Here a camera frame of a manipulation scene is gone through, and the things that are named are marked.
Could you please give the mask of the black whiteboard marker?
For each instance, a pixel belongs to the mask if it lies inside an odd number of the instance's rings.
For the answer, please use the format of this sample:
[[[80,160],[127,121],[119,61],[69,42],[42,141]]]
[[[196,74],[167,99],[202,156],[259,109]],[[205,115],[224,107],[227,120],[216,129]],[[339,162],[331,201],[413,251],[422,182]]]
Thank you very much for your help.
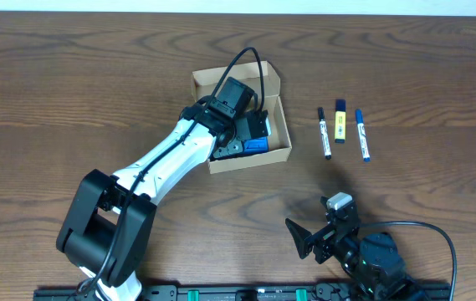
[[[327,132],[325,112],[322,107],[318,108],[318,117],[319,117],[320,135],[321,135],[321,142],[322,142],[324,157],[326,158],[326,160],[330,160],[332,157],[332,153],[330,149],[330,142],[329,142],[329,137]]]

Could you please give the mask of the blue whiteboard marker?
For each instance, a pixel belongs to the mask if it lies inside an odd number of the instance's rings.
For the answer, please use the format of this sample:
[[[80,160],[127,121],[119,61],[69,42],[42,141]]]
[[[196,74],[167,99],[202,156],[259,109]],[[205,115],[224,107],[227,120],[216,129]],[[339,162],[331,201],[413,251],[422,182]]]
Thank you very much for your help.
[[[362,111],[360,109],[356,110],[356,125],[357,125],[357,133],[358,133],[358,137],[360,141],[360,149],[361,149],[361,155],[362,155],[363,161],[370,162],[371,156],[370,156],[370,152],[367,145],[364,118],[363,118]]]

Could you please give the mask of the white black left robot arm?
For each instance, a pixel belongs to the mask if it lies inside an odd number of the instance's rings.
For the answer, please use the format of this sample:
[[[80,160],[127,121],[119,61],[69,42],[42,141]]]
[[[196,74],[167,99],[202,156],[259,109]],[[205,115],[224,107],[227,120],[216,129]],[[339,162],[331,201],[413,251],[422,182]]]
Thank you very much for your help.
[[[133,164],[108,176],[97,169],[80,182],[56,241],[87,276],[71,296],[136,300],[136,269],[158,204],[193,168],[237,138],[269,134],[268,112],[245,99],[201,98],[180,114],[171,134]]]

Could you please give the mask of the black mounting rail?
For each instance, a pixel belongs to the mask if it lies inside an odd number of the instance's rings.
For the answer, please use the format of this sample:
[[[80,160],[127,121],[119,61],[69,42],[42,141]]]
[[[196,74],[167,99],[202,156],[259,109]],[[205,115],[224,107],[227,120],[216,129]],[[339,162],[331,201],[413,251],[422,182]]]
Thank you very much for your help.
[[[440,282],[421,283],[429,300],[449,300],[450,285]],[[74,288],[46,288],[33,292],[34,301],[100,300],[97,292],[75,295]],[[233,300],[373,300],[349,283],[317,283],[295,286],[242,287],[177,287],[174,285],[148,286],[137,300],[151,301],[233,301]]]

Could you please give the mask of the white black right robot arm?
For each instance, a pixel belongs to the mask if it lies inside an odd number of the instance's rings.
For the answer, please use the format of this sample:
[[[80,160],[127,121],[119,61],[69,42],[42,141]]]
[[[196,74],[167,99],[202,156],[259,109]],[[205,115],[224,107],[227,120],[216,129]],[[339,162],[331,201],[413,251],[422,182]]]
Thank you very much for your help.
[[[321,199],[327,224],[312,233],[287,218],[285,225],[301,259],[312,254],[318,264],[335,258],[364,296],[372,300],[429,300],[406,271],[406,264],[391,236],[385,233],[359,238],[361,219],[356,202]]]

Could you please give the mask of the cardboard box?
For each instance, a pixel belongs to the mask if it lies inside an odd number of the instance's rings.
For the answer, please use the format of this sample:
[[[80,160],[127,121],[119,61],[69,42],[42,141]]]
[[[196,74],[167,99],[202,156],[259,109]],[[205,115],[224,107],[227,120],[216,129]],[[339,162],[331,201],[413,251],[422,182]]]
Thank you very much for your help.
[[[219,67],[193,71],[191,78],[193,99],[199,100],[201,97],[211,94],[225,69],[225,67]],[[268,61],[262,62],[262,70],[265,92],[264,109],[268,111],[271,129],[271,135],[267,138],[269,151],[252,156],[209,161],[207,164],[211,174],[264,166],[288,160],[292,144],[279,96],[280,77]]]

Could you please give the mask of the yellow highlighter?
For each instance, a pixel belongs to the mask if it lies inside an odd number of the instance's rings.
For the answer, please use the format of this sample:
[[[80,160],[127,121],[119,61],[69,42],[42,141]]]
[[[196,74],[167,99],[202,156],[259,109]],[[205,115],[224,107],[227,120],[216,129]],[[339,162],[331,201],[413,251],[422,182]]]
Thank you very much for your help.
[[[346,105],[344,99],[335,101],[335,143],[345,143]]]

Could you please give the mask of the blue whiteboard eraser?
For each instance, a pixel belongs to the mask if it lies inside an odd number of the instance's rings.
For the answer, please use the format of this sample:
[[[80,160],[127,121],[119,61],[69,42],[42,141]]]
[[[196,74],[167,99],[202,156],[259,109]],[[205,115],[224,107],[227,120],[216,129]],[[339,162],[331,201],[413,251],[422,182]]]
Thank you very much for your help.
[[[269,151],[269,143],[267,137],[246,140],[243,143],[243,155],[252,156],[262,154]]]

